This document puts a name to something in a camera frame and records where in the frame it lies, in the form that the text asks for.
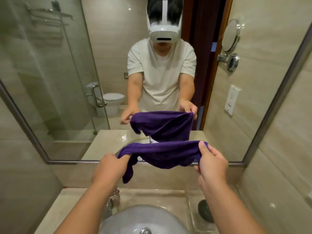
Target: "toilet tank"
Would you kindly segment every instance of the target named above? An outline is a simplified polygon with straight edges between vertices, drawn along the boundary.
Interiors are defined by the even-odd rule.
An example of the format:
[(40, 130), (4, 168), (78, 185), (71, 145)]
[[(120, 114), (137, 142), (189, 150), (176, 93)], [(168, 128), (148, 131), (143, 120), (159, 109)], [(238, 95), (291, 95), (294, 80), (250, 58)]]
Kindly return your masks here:
[[(92, 88), (93, 88), (93, 86), (95, 86), (97, 84), (99, 84), (99, 83), (98, 82), (91, 82), (91, 83), (87, 84), (87, 86), (86, 86), (86, 93), (92, 95)], [(95, 93), (95, 95), (96, 95), (96, 97), (98, 99), (101, 99), (103, 97), (99, 87), (96, 87), (94, 89), (94, 93)], [(95, 106), (92, 96), (88, 96), (88, 102), (91, 105)]]

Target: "purple cloth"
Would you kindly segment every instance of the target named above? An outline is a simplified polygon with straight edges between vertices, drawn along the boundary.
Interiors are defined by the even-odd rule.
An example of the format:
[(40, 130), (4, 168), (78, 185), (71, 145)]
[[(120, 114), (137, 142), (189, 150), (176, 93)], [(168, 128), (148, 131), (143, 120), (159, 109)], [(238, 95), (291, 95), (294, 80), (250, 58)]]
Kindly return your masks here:
[(140, 112), (133, 115), (130, 125), (136, 134), (141, 131), (157, 142), (187, 141), (194, 114), (174, 111)]
[(192, 162), (199, 162), (201, 153), (198, 148), (199, 141), (172, 141), (162, 143), (140, 144), (131, 143), (124, 147), (118, 154), (118, 158), (131, 155), (127, 170), (122, 177), (126, 184), (133, 176), (132, 166), (138, 162), (138, 156), (149, 164), (161, 168), (170, 169), (181, 165), (186, 167)]

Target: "person wearing headset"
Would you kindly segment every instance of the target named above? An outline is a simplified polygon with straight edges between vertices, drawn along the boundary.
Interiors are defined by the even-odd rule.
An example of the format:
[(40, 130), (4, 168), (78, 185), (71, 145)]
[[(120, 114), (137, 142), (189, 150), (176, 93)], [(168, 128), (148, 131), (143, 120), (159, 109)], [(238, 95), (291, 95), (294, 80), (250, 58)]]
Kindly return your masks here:
[(128, 106), (121, 124), (133, 114), (149, 111), (193, 112), (190, 101), (195, 86), (196, 55), (180, 39), (183, 0), (148, 0), (147, 26), (150, 38), (133, 45), (128, 54)]
[[(202, 157), (199, 166), (198, 184), (202, 189), (216, 227), (220, 234), (265, 234), (261, 225), (230, 189), (226, 182), (228, 161), (212, 146), (198, 144)], [(54, 234), (98, 234), (102, 211), (126, 172), (130, 156), (116, 158), (106, 154), (99, 162), (92, 185), (83, 194)]]

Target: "white headset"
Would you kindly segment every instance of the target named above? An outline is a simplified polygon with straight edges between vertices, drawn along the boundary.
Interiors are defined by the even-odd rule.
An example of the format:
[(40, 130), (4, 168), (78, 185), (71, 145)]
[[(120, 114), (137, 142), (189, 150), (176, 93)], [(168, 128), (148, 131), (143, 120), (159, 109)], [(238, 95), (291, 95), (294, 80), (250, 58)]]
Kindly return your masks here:
[(147, 28), (149, 30), (150, 39), (154, 43), (175, 43), (179, 39), (181, 32), (182, 15), (180, 17), (179, 26), (172, 25), (167, 20), (168, 0), (163, 0), (163, 18), (160, 23), (154, 22), (150, 24), (149, 16), (147, 16)]

